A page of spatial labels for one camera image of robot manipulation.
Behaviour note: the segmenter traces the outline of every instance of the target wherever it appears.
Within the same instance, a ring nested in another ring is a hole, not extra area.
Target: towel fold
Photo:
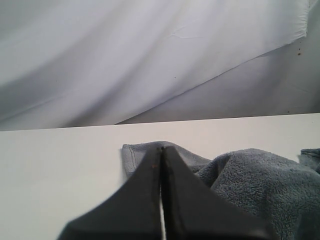
[[[269,221],[281,240],[320,240],[320,149],[303,149],[300,163],[259,149],[233,151],[210,161],[170,142],[125,144],[127,174],[147,149],[167,146],[174,146],[220,197]]]

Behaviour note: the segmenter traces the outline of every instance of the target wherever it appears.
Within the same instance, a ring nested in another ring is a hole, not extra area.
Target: white backdrop
[[[305,37],[309,5],[1,1],[0,130],[129,119]]]

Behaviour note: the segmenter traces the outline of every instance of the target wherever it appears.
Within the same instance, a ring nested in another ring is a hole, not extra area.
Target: gray towel
[[[281,240],[320,240],[320,149],[302,150],[300,163],[258,149],[229,152],[210,161],[169,142],[125,144],[122,160],[129,175],[153,146],[175,146],[209,188],[269,221]]]

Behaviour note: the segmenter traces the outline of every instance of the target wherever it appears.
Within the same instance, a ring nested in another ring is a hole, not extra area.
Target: gray cloth
[[[320,240],[320,149],[302,150],[299,164],[258,149],[229,152],[210,161],[169,142],[126,144],[122,159],[129,175],[154,146],[175,146],[209,188],[269,221],[281,240]]]

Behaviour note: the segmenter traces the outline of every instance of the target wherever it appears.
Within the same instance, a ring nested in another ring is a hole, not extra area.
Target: white tabletop
[[[258,148],[297,161],[320,147],[320,113],[0,132],[0,239],[56,239],[124,182],[122,145],[151,141],[209,159]]]

